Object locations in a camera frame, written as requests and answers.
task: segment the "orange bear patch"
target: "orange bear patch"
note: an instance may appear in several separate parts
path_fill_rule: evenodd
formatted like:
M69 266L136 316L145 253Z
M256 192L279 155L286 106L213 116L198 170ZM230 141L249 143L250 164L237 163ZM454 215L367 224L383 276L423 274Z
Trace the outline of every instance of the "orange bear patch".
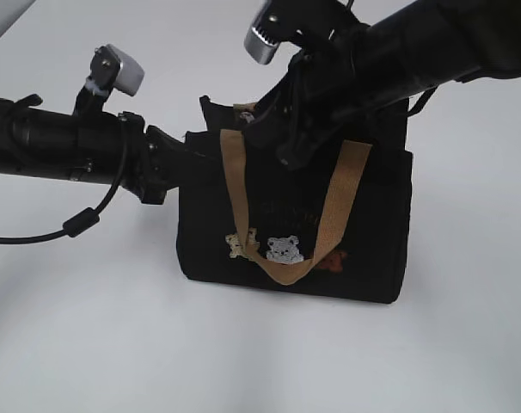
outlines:
M333 250L328 256L316 265L316 269L330 271L332 273L340 274L343 272L343 261L348 257L345 251Z

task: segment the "black cable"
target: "black cable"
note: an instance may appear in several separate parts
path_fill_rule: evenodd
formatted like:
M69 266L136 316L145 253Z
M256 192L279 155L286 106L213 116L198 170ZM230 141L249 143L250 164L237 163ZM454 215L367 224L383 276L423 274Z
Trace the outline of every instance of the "black cable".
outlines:
M106 196L104 196L104 199L98 204L98 206L95 208L95 212L100 215L106 207L109 205L109 203L113 200L115 194L117 194L117 190L119 189L121 182L123 181L123 176L125 174L125 167L126 167L126 159L129 155L129 142L126 136L126 130L125 130L125 122L123 121L124 118L121 118L121 139L123 140L123 151L121 152L121 159L120 159L120 166L117 170L117 174L115 175L115 178L113 179L112 186L107 191Z
M121 151L120 166L117 170L117 174L113 179L110 189L107 191L104 199L98 204L93 210L87 208L75 217L69 219L64 223L64 229L56 232L52 232L46 235L40 235L38 237L18 237L18 238L6 238L0 237L0 245L29 245L33 243L46 243L48 241L54 241L62 237L76 237L77 235L88 230L93 225L100 221L100 214L106 209L109 203L113 200L117 190L123 181L125 174L126 160L129 152L128 139L125 130L125 118L120 118L121 122L121 139L123 141L123 149Z
M414 107L411 108L411 110L408 112L408 118L411 118L416 114L420 114L421 111L425 108L426 104L431 100L432 96L434 95L437 89L438 86L436 88L432 88L425 91L423 95L421 95L421 97L414 104Z

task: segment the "tan bag handle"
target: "tan bag handle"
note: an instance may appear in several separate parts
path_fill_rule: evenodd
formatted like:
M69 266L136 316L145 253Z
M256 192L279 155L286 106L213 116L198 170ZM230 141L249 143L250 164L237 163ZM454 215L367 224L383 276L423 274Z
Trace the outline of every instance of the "tan bag handle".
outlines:
M242 133L223 130L220 136L226 185L243 252L281 285L294 284L339 245L344 234L371 145L344 141L329 183L318 238L311 259L286 265L263 258L248 242L249 205L245 187L246 152Z

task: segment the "teddy bear embroidery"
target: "teddy bear embroidery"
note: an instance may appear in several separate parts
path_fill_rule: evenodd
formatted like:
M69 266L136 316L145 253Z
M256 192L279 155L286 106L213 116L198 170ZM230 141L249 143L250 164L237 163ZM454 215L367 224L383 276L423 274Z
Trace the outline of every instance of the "teddy bear embroidery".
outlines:
M255 250L258 250L261 244L257 241L257 229L249 228L248 234L248 243L249 245L253 245ZM245 251L243 250L242 244L240 243L240 239L237 234L231 234L226 236L226 243L230 246L230 258L247 258L250 261L253 261L251 258L247 256Z
M298 237L268 238L267 260L278 264L292 265L304 261L298 248Z
M348 257L345 251L333 250L316 266L316 269L327 270L335 274L343 272L343 261Z

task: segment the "black fabric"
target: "black fabric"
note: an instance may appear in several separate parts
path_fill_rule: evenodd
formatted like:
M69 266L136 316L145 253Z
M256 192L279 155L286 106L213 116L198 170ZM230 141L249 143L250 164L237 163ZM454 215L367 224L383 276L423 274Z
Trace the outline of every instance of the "black fabric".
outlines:
M242 119L235 116L233 108L202 106L205 117L222 120L217 128L242 127ZM386 130L384 138L388 141L393 135L403 141L405 118L391 122L396 123L394 130L381 127L379 131ZM187 144L195 151L221 158L217 128L188 133ZM363 137L371 140L368 133ZM246 144L249 226L257 229L262 256L269 250L270 237L292 234L301 241L301 254L310 258L340 143L333 140L317 152L308 168L292 173L273 152ZM376 142L341 244L317 269L289 287L273 281L246 258L230 258L226 236L236 233L236 227L224 175L213 178L209 185L181 188L177 252L182 270L191 280L392 303L400 293L406 267L411 171L409 152Z

